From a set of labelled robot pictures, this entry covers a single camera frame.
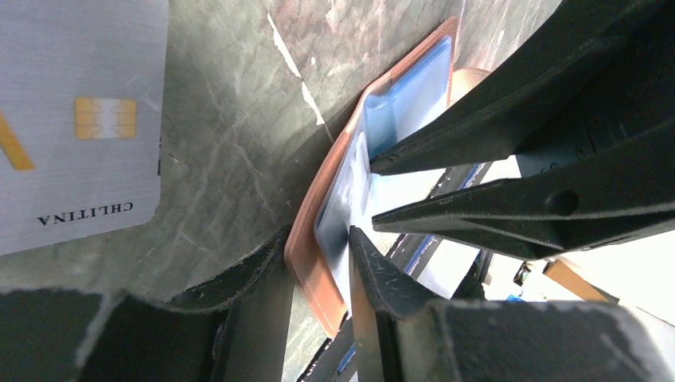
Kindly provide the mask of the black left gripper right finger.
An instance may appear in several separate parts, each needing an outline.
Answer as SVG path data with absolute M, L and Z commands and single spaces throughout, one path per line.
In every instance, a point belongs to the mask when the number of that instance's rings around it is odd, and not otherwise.
M 349 230 L 360 381 L 667 381 L 644 326 L 595 302 L 447 300 Z

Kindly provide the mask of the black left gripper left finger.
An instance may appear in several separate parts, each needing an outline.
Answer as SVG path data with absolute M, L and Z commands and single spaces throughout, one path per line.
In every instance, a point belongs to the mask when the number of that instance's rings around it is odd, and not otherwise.
M 167 302 L 123 292 L 1 294 L 4 381 L 278 381 L 292 283 L 289 228 Z

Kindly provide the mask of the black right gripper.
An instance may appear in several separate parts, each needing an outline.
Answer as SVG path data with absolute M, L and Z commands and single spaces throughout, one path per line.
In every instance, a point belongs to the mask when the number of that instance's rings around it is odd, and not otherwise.
M 543 127 L 517 155 L 525 178 L 394 209 L 373 227 L 520 259 L 673 230 L 674 124 L 649 129 L 674 115 L 674 23 L 634 35 L 668 4 L 561 2 L 449 111 L 370 161 L 383 175 L 496 161 Z

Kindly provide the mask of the brown leather card holder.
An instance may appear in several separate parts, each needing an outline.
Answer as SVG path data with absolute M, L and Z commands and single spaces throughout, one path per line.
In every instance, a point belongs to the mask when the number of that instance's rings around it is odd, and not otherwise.
M 351 310 L 349 227 L 414 200 L 423 174 L 374 175 L 370 160 L 447 111 L 476 82 L 454 69 L 460 20 L 448 18 L 362 93 L 303 198 L 284 259 L 327 337 Z

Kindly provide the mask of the white silver card stack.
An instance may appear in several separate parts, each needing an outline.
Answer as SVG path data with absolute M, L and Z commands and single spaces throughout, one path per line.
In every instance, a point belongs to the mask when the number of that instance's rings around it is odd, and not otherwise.
M 2 254 L 153 217 L 169 9 L 2 2 Z

